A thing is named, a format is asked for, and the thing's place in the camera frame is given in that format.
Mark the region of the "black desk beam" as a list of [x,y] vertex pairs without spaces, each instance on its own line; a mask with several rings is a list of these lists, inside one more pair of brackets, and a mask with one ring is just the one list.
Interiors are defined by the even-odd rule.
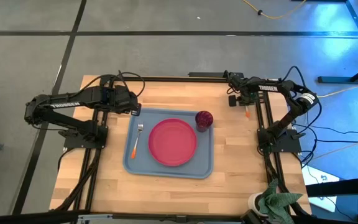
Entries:
[[[340,180],[338,182],[325,182],[306,186],[310,197],[358,195],[358,179]],[[358,222],[345,222],[339,220],[327,220],[313,218],[312,221],[304,221],[304,224],[358,224]]]

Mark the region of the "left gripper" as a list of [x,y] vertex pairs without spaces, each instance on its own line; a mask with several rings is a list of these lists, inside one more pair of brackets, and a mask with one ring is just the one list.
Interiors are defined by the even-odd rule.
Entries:
[[142,105],[134,92],[122,85],[104,88],[104,102],[109,110],[132,110],[131,116],[140,116]]

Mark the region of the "fork with orange handle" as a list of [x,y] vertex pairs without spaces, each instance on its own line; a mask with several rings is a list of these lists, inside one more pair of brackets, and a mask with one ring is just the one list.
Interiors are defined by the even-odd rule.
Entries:
[[139,142],[140,134],[143,131],[143,129],[144,129],[144,124],[139,123],[137,125],[137,136],[136,136],[136,139],[135,139],[135,144],[134,144],[133,150],[131,152],[131,159],[135,159],[135,157],[136,157],[137,145],[138,145],[138,142]]

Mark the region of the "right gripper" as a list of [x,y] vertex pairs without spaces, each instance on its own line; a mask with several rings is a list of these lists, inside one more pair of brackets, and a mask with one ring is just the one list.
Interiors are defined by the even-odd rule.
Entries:
[[228,103],[230,107],[239,106],[249,106],[254,105],[256,101],[259,100],[259,94],[257,91],[251,91],[250,88],[246,85],[245,80],[240,78],[227,79],[229,89],[228,94],[235,92],[239,96],[229,95]]

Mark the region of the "red round plate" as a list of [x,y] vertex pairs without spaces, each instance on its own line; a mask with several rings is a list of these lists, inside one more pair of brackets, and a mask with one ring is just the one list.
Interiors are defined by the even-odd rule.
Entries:
[[151,156],[160,164],[176,167],[192,159],[197,148],[194,129],[181,119],[165,119],[151,130],[148,139]]

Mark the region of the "black aluminium table frame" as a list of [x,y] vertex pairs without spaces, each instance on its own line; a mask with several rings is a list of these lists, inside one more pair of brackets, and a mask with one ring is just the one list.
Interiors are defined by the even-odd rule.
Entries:
[[223,78],[130,77],[144,108],[207,110],[214,117],[213,172],[205,179],[135,175],[124,169],[127,115],[108,116],[109,134],[93,185],[92,213],[241,216],[252,193],[265,190],[267,173],[257,152],[258,120],[228,105]]

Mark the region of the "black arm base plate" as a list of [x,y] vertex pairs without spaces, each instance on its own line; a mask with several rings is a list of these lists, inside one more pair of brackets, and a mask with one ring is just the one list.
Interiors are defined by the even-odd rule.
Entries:
[[275,136],[267,129],[257,130],[258,150],[260,152],[301,152],[300,138],[304,133],[298,133],[295,129],[287,129]]
[[69,128],[58,131],[65,138],[64,147],[67,148],[103,148],[106,145],[108,128],[91,124],[85,129]]

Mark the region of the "green artificial plant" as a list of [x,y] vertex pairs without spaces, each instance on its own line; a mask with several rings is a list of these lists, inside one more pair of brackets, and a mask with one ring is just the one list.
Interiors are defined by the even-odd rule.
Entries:
[[290,192],[277,193],[278,184],[278,179],[269,183],[268,188],[257,201],[257,210],[269,219],[279,221],[280,224],[295,224],[285,207],[297,202],[303,195]]

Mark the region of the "black horizontal beam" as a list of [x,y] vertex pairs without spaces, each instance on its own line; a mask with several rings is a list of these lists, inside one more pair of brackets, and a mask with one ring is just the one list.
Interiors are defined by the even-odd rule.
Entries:
[[241,216],[207,216],[207,215],[143,215],[113,213],[91,214],[87,210],[52,211],[45,213],[28,213],[0,216],[0,224],[61,224],[70,222],[87,222],[97,219],[122,220],[159,220],[176,223],[186,222],[241,222]]

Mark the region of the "white plant pot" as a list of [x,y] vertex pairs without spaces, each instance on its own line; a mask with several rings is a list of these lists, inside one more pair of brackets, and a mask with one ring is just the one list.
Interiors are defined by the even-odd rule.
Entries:
[[254,193],[248,198],[248,208],[260,217],[268,217],[269,208],[265,204],[263,193]]

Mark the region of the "white printed sheet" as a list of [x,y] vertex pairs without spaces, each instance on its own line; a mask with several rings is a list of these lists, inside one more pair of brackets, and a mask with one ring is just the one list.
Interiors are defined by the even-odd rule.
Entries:
[[[340,181],[339,177],[335,175],[331,175],[329,173],[323,172],[319,169],[315,169],[310,166],[304,166],[302,168],[303,179],[305,181],[305,185],[313,185],[313,184],[322,184],[326,182],[338,182]],[[308,197],[309,203],[315,205],[319,208],[322,208],[326,211],[334,213],[336,210],[336,196],[331,197]]]

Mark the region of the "grey-blue plastic tray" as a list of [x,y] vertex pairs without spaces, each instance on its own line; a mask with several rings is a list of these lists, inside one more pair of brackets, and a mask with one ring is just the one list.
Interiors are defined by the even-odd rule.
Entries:
[[[133,116],[130,119],[126,145],[124,147],[123,165],[126,171],[131,174],[156,175],[166,177],[180,177],[191,179],[205,179],[213,170],[213,149],[214,137],[213,128],[200,133],[195,131],[197,137],[197,148],[195,155],[187,163],[169,167],[158,163],[150,154],[148,147],[149,134],[152,128],[159,122],[175,118],[187,122],[194,130],[196,128],[195,111],[143,109],[140,116]],[[137,145],[135,159],[131,159],[135,139],[137,136],[137,125],[144,124]]]

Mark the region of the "dark red ribbed cup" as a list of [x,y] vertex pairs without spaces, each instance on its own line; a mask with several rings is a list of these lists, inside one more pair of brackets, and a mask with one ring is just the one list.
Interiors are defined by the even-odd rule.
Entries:
[[214,121],[213,115],[209,111],[200,111],[195,116],[196,129],[199,132],[205,132]]

